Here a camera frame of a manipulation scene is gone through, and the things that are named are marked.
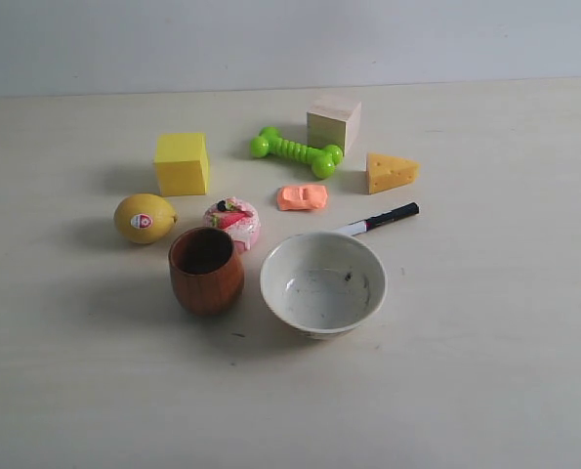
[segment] lemon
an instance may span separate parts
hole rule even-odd
[[[153,193],[130,195],[114,211],[116,229],[137,244],[156,242],[169,233],[176,222],[173,205]]]

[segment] white bowl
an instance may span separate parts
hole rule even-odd
[[[260,272],[262,296],[281,320],[316,339],[353,330],[384,302],[386,271],[354,237],[297,234],[278,244]]]

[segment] green dog bone toy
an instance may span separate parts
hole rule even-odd
[[[331,176],[343,158],[340,147],[328,145],[324,149],[314,149],[290,142],[281,138],[276,127],[265,127],[260,135],[251,141],[253,156],[263,158],[269,153],[311,165],[311,171],[319,179]]]

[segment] yellow cube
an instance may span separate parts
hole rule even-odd
[[[203,195],[208,191],[210,166],[205,134],[163,134],[153,161],[155,176],[164,197]]]

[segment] marker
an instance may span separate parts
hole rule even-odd
[[[418,215],[418,213],[420,213],[418,204],[412,202],[408,203],[407,205],[403,205],[402,207],[395,208],[390,212],[382,213],[381,215],[376,215],[365,220],[360,220],[359,222],[345,225],[342,228],[334,230],[334,232],[348,236],[361,235],[362,233],[369,232],[370,230],[374,230],[375,228],[386,225],[387,223],[396,222],[398,220],[402,220],[403,218]]]

